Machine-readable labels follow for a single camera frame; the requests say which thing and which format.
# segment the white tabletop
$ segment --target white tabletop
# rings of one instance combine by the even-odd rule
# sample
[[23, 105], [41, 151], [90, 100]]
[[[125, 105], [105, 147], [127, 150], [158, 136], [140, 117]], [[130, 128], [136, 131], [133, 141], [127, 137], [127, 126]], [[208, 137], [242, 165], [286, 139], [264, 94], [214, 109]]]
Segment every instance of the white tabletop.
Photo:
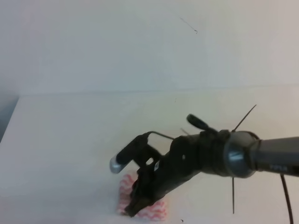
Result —
[[[115, 213], [118, 186], [126, 170], [109, 171], [109, 160], [136, 135], [155, 130], [174, 137], [180, 128], [198, 130], [185, 118], [193, 113], [216, 129], [240, 126], [263, 139], [299, 135], [299, 88], [172, 93], [82, 94], [21, 97], [0, 144], [0, 223], [140, 223]], [[170, 142], [150, 144], [160, 152]], [[299, 178], [286, 178], [295, 222], [299, 222]], [[288, 223], [277, 174], [256, 173], [235, 180], [198, 174], [172, 191], [165, 223]]]

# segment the wire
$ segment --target wire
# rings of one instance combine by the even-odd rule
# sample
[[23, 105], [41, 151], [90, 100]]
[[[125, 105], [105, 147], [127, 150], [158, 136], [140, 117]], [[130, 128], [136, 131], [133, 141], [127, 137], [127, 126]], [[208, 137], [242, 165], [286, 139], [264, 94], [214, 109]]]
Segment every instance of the wire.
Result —
[[290, 218], [290, 224], [294, 224], [293, 220], [293, 213], [292, 213], [292, 207], [291, 207], [291, 202], [290, 202], [290, 197], [289, 197], [289, 192], [288, 192], [288, 187], [286, 186], [285, 182], [285, 176], [283, 174], [280, 175], [282, 185], [284, 187], [284, 192], [285, 192], [285, 200], [286, 200], [286, 205], [288, 207], [288, 212], [289, 212], [289, 218]]
[[160, 135], [160, 136], [162, 136], [162, 137], [164, 137], [164, 138], [167, 138], [167, 139], [171, 139], [171, 140], [174, 140], [174, 138], [173, 137], [170, 137], [170, 136], [168, 136], [168, 135], [165, 135], [165, 134], [161, 134], [161, 133], [159, 133], [159, 132], [154, 132], [154, 131], [151, 131], [151, 132], [147, 132], [147, 134], [157, 134], [157, 135]]

